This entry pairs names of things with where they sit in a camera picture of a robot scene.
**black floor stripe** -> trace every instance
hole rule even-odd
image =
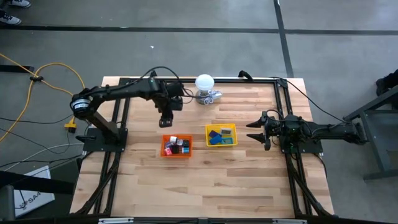
[[[278,29],[256,28],[179,28],[179,27],[92,27],[92,26],[0,26],[6,30],[86,31],[86,32],[207,32],[277,34]]]
[[[312,34],[312,35],[398,35],[398,30],[312,30],[312,29],[286,29],[286,34]]]
[[[284,21],[282,19],[282,13],[280,11],[279,0],[274,0],[274,6],[275,6],[276,19],[279,28],[280,43],[282,44],[282,54],[284,56],[287,78],[293,78],[294,74],[292,68],[292,61],[290,60],[289,48],[287,47]]]

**yellow tray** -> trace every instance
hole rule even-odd
[[[221,128],[232,129],[231,135],[227,135],[227,134],[222,135],[223,138],[232,138],[232,141],[233,141],[232,144],[221,144],[221,143],[218,143],[215,145],[210,144],[210,139],[211,139],[211,137],[209,136],[210,132],[215,131],[217,133],[221,133]],[[206,145],[208,147],[235,146],[238,144],[238,137],[236,135],[235,124],[207,124],[205,130],[206,130]]]

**wooden tabletop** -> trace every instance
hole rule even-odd
[[[117,85],[119,78],[104,77],[103,85]],[[305,92],[301,78],[289,81]],[[196,92],[194,84],[185,86]],[[183,111],[174,112],[171,128],[159,128],[160,114],[152,101],[131,100],[127,119],[129,137],[119,166],[112,216],[294,217],[285,158],[279,147],[272,145],[270,151],[265,151],[259,142],[246,137],[247,133],[261,132],[247,128],[248,123],[258,120],[263,110],[276,109],[274,87],[216,83],[214,89],[223,92],[221,99],[213,105],[200,105],[195,100],[185,104]],[[282,90],[280,93],[285,105]],[[308,100],[292,86],[289,93],[293,113],[311,121]],[[98,111],[110,120],[113,106],[113,101],[105,102]],[[219,123],[236,124],[237,146],[206,147],[205,125]],[[192,157],[160,157],[163,134],[192,134]],[[103,157],[103,152],[94,152],[83,161],[71,212],[81,208],[97,187]],[[319,158],[312,154],[302,157],[308,187],[324,208],[333,213]],[[302,192],[297,192],[304,211]]]

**concrete floor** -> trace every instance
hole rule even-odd
[[[280,0],[280,6],[286,29],[398,29],[395,0]],[[24,24],[33,25],[278,28],[272,0],[120,0],[117,4],[107,0],[95,4],[89,0],[36,0],[30,9],[9,12]],[[286,77],[279,34],[0,32],[1,53],[36,68],[50,62],[66,63],[82,75],[88,87],[99,85],[105,75],[140,75],[157,65],[191,76],[209,73],[235,77],[246,70],[255,77]],[[287,43],[294,77],[304,78],[309,97],[339,117],[375,98],[375,80],[397,69],[396,36],[287,35]],[[81,89],[74,74],[64,68],[48,68],[42,75],[73,93]],[[17,117],[28,86],[27,75],[0,74],[1,117]],[[36,84],[23,119],[56,121],[70,114],[69,101],[68,95]],[[336,122],[314,106],[312,113],[315,122]],[[3,129],[9,125],[0,121]],[[85,124],[78,125],[82,133]],[[53,146],[67,143],[62,126],[19,123],[13,131]],[[370,146],[322,143],[335,213],[346,218],[398,222],[398,178],[362,180],[364,174],[377,171]],[[0,165],[41,149],[8,135],[0,144]],[[62,157],[80,152],[81,147],[71,147]],[[59,157],[43,153],[36,159]],[[23,164],[13,171],[25,173],[37,166]]]

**shoe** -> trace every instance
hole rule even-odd
[[[381,94],[389,91],[389,88],[386,87],[386,83],[384,83],[384,79],[382,79],[382,78],[379,78],[376,81],[376,86],[377,86],[377,90],[376,90],[377,96],[380,96]]]
[[[4,15],[2,17],[0,17],[0,22],[9,24],[9,25],[19,25],[22,21],[15,16],[11,16],[7,13],[4,13]]]
[[[23,8],[30,7],[30,5],[31,5],[31,3],[26,0],[11,0],[11,1],[8,1],[7,4],[9,6],[18,6],[18,7],[23,7]]]

